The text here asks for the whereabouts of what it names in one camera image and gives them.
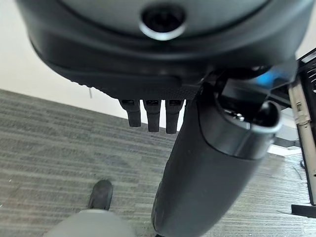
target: floor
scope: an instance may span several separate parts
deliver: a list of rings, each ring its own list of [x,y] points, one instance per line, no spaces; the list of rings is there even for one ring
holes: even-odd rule
[[[84,209],[93,184],[115,186],[111,211],[139,237],[175,135],[129,128],[122,118],[0,91],[0,236],[40,237]],[[308,203],[298,155],[268,155],[208,237],[316,236],[316,220],[290,215]]]

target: textured plastic surface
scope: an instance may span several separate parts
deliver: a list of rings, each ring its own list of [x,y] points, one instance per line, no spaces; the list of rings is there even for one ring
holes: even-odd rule
[[[154,228],[161,236],[198,237],[220,220],[260,164],[280,124],[276,118],[270,132],[267,132],[270,128],[254,131],[246,122],[244,127],[239,121],[234,125],[222,116],[222,121],[219,118],[209,120],[208,123],[219,128],[208,130],[201,120],[211,115],[203,113],[203,110],[210,110],[211,103],[212,99],[205,105],[193,101],[187,108],[152,211]],[[217,109],[212,113],[221,116]],[[214,143],[211,136],[219,142],[228,142],[227,153],[232,151],[229,145],[237,142],[233,155],[238,157],[219,151],[216,146],[223,148],[222,144],[215,143],[214,147],[209,143]],[[253,141],[243,143],[245,138]],[[240,152],[247,148],[249,153]]]
[[[282,63],[300,44],[313,5],[271,0],[233,27],[160,42],[100,27],[57,0],[17,2],[33,47],[48,66],[119,99],[193,99],[216,68]],[[205,11],[203,4],[199,10]]]

